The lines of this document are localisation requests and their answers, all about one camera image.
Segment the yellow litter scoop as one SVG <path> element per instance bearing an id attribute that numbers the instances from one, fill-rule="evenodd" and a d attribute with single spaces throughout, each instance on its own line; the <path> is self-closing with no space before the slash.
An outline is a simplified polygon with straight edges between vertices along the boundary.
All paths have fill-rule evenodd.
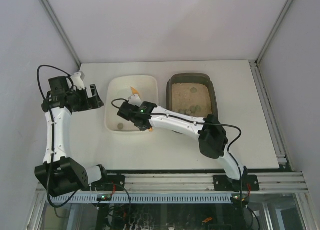
<path id="1" fill-rule="evenodd" d="M 136 95 L 138 95 L 139 97 L 141 97 L 140 94 L 139 94 L 139 92 L 138 92 L 135 88 L 133 88 L 132 86 L 131 86 L 130 88 L 131 88 L 131 91 L 132 91 L 132 94 L 133 94 L 133 95 L 136 94 Z"/>

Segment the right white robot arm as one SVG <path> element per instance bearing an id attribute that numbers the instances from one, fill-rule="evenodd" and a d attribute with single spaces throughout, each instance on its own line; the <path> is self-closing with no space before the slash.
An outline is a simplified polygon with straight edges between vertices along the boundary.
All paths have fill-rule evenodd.
<path id="1" fill-rule="evenodd" d="M 188 116 L 147 101 L 136 105 L 123 99 L 117 109 L 118 116 L 132 122 L 140 131 L 163 128 L 198 140 L 200 152 L 219 162 L 234 191 L 244 189 L 248 169 L 230 152 L 231 145 L 242 135 L 238 126 L 223 124 L 211 114 L 206 117 Z"/>

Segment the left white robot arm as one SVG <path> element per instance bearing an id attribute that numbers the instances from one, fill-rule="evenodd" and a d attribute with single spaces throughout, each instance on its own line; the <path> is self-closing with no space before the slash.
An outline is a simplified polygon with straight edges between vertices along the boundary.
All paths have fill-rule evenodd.
<path id="1" fill-rule="evenodd" d="M 83 79 L 82 72 L 49 79 L 51 89 L 42 104 L 47 144 L 43 164 L 36 166 L 34 173 L 52 197 L 85 189 L 103 177 L 101 164 L 85 168 L 71 157 L 72 114 L 104 106 L 94 84 L 90 85 L 92 96 L 88 96 Z"/>

